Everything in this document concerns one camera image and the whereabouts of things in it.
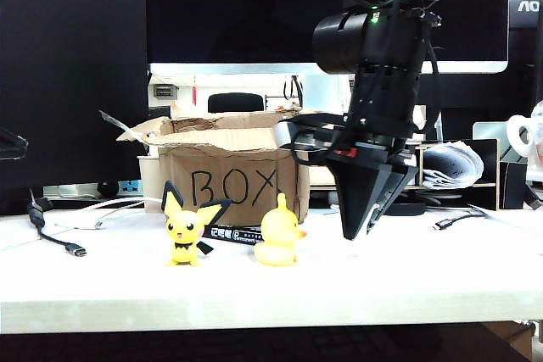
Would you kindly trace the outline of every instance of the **box flap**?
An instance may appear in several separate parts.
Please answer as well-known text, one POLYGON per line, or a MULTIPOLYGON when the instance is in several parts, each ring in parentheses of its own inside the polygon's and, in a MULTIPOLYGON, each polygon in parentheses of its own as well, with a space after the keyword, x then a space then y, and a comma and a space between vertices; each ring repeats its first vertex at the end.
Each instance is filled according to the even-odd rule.
POLYGON ((225 112, 204 114, 199 117, 176 117, 172 120, 174 132, 204 131, 208 129, 250 129, 272 127, 279 120, 294 117, 295 109, 258 112, 225 112))
POLYGON ((149 145, 160 148, 212 146, 229 152, 277 150, 271 128, 184 131, 153 138, 144 137, 144 140, 149 145))
MULTIPOLYGON (((166 116, 161 116, 159 118, 154 118, 143 122, 137 126, 131 128, 132 131, 136 133, 141 133, 142 135, 147 136, 150 133, 154 133, 156 136, 163 136, 173 132, 173 127, 171 125, 170 119, 166 116)), ((117 137, 117 142, 124 141, 134 141, 135 139, 128 133, 124 132, 119 137, 117 137)))

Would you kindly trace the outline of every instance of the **desk surface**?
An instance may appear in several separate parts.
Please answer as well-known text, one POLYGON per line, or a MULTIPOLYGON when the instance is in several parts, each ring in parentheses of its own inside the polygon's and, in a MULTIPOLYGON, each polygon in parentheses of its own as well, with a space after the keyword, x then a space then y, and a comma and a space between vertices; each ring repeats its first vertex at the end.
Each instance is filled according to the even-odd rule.
MULTIPOLYGON (((91 213, 98 217, 100 211, 91 213)), ((84 258, 36 239, 26 217, 0 218, 0 332, 151 331, 543 318, 543 213, 518 228, 449 214, 383 217, 346 241, 339 214, 310 213, 296 266, 256 262, 252 247, 207 240, 200 267, 166 267, 164 216, 128 209, 102 230, 72 230, 73 213, 47 213, 56 237, 84 258)))

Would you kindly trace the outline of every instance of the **chair backrest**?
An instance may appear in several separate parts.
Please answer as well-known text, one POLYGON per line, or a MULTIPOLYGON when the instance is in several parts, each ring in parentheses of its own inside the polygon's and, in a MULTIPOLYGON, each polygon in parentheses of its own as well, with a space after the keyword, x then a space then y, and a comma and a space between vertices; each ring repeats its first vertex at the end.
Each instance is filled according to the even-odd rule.
POLYGON ((255 93, 216 93, 208 98, 207 110, 212 114, 264 110, 264 99, 255 93))

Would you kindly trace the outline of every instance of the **electrical outlet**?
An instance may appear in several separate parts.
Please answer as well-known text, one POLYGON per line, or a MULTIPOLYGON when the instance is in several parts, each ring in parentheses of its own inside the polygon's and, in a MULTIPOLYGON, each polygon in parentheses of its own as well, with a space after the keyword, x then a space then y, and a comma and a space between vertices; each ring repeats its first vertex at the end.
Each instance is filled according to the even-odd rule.
POLYGON ((135 196, 143 195, 142 181, 119 181, 119 193, 117 195, 135 196))

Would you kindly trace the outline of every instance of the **robotic arm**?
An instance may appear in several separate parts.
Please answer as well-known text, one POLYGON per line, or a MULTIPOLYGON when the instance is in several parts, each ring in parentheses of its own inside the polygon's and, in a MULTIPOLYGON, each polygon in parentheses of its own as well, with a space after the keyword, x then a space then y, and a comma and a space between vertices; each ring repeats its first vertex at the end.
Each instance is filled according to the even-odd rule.
POLYGON ((432 61, 434 105, 439 107, 437 61, 430 31, 441 18, 428 11, 438 0, 348 0, 345 11, 323 19, 313 33, 319 67, 355 73, 349 112, 302 114, 277 124, 277 143, 300 164, 326 165, 339 197, 344 237, 369 231, 417 172, 406 139, 427 132, 412 120, 424 58, 432 61), (308 152, 301 159, 298 151, 308 152))

